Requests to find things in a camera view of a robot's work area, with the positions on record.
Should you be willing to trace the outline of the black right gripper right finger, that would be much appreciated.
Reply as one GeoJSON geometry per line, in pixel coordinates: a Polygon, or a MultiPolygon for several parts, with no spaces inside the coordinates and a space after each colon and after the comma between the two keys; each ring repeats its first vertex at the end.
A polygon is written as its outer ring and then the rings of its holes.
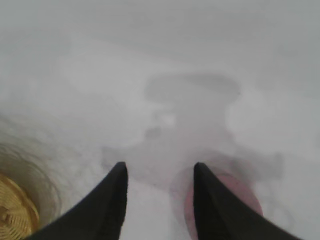
{"type": "Polygon", "coordinates": [[[200,240],[296,240],[233,194],[203,162],[193,168],[193,213],[200,240]]]}

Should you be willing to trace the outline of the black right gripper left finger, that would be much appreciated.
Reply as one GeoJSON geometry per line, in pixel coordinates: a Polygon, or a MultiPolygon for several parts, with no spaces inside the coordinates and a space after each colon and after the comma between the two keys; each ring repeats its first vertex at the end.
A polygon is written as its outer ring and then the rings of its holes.
{"type": "Polygon", "coordinates": [[[128,170],[118,162],[77,205],[28,240],[118,240],[125,221],[128,170]]]}

